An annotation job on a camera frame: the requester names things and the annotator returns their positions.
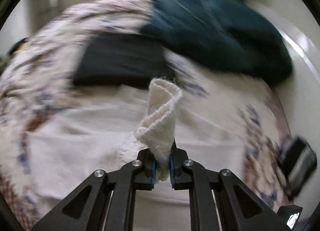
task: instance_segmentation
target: bed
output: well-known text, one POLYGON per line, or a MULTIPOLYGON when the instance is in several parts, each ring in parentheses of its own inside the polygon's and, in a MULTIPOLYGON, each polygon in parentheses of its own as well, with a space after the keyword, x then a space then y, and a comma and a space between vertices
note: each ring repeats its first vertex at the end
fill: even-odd
MULTIPOLYGON (((108 102, 117 89, 74 88, 71 77, 93 36, 137 34, 151 5, 149 0, 97 0, 69 7, 31 37, 2 74, 0 191, 25 230, 42 216, 27 132, 66 109, 108 102)), ((274 211, 289 204, 276 150, 290 131, 274 92, 259 79, 212 72, 174 53, 168 57, 184 92, 183 120, 201 117, 239 136, 246 143, 239 155, 245 184, 274 211)))

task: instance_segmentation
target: folded cloth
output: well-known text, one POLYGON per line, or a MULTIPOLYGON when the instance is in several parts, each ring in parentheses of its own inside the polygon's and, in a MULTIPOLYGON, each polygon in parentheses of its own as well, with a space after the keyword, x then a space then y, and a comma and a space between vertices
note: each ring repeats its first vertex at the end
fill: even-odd
MULTIPOLYGON (((123 88, 132 94, 130 87, 123 88)), ((39 196, 63 199, 93 171, 118 170, 147 147, 165 179, 182 91, 154 79, 146 94, 147 102, 130 95, 126 105, 115 96, 105 107, 67 110, 29 132, 30 167, 39 196)))
POLYGON ((147 89, 153 78, 172 80, 162 46, 150 37, 105 32, 88 45, 73 76, 76 86, 128 85, 147 89))

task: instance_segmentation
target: teal cloth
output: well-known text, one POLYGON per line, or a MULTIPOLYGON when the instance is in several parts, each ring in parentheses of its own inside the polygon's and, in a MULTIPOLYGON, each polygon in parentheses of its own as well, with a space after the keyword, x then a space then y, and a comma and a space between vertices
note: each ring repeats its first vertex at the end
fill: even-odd
POLYGON ((292 72, 282 36, 263 16, 234 0, 152 0, 141 34, 211 69, 262 78, 270 86, 292 72))

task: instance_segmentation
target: white washcloth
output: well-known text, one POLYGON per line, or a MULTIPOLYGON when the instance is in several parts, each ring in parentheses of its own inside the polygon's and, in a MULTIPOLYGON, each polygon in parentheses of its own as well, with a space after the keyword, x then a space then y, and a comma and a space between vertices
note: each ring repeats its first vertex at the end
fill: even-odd
POLYGON ((121 100, 115 97, 106 107, 65 111, 28 133, 31 173, 39 196, 63 199, 93 171, 118 170, 147 147, 161 165, 160 178, 168 176, 175 109, 182 91, 173 83, 153 79, 146 104, 130 95, 130 87, 123 88, 128 91, 121 91, 121 100), (125 92, 128 96, 122 102, 125 92))

